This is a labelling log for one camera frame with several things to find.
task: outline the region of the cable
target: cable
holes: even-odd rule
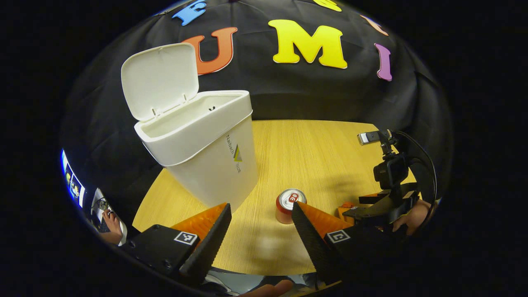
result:
[[[422,164],[423,166],[425,166],[425,168],[427,168],[427,166],[423,163],[423,160],[418,158],[418,157],[414,157],[414,156],[409,156],[409,158],[411,158],[411,160],[409,160],[409,166],[412,166],[416,163],[418,164]],[[429,171],[429,173],[431,174],[431,177],[432,177],[432,172],[429,170],[429,168],[427,168],[427,171]]]
[[[427,221],[427,219],[429,218],[429,216],[431,215],[431,212],[434,208],[434,205],[436,203],[436,197],[437,197],[437,187],[438,187],[438,181],[437,181],[437,177],[436,177],[436,170],[435,170],[435,164],[432,162],[432,159],[431,157],[429,156],[429,154],[426,152],[426,150],[423,149],[423,147],[416,141],[414,140],[414,138],[412,138],[409,134],[405,133],[405,132],[402,132],[402,131],[391,131],[392,134],[395,134],[395,135],[401,135],[405,138],[407,138],[410,142],[412,142],[414,145],[416,145],[427,157],[427,159],[429,160],[429,163],[431,164],[431,167],[432,167],[432,173],[433,173],[433,201],[431,203],[431,206],[429,207],[429,210],[427,211],[427,215],[425,217],[425,219],[423,220],[422,224],[418,227],[418,229],[421,229],[421,227],[423,226],[423,224]]]

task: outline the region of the trash can lid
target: trash can lid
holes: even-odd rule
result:
[[[194,46],[168,44],[130,56],[121,67],[121,84],[139,121],[191,100],[199,88]]]

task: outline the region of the letter m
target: letter m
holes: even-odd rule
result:
[[[277,30],[279,53],[273,56],[277,63],[297,63],[299,55],[294,53],[294,44],[308,63],[315,60],[323,48],[319,63],[324,66],[345,69],[341,36],[343,33],[336,28],[319,26],[313,36],[310,36],[299,24],[291,20],[272,20],[268,24]]]

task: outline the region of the round table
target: round table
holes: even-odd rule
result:
[[[372,124],[325,120],[254,120],[258,182],[232,214],[213,266],[246,274],[292,275],[314,272],[294,224],[275,219],[275,199],[283,190],[303,191],[308,204],[334,215],[346,201],[381,191],[373,167],[383,160],[380,144],[361,146],[357,135]],[[415,182],[411,171],[402,183]],[[145,195],[133,226],[174,224],[207,209],[163,169]]]

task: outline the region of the red soda can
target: red soda can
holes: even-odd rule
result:
[[[275,218],[277,221],[283,224],[293,223],[291,211],[293,210],[295,201],[306,203],[306,196],[299,189],[287,189],[277,196],[277,209],[275,210]]]

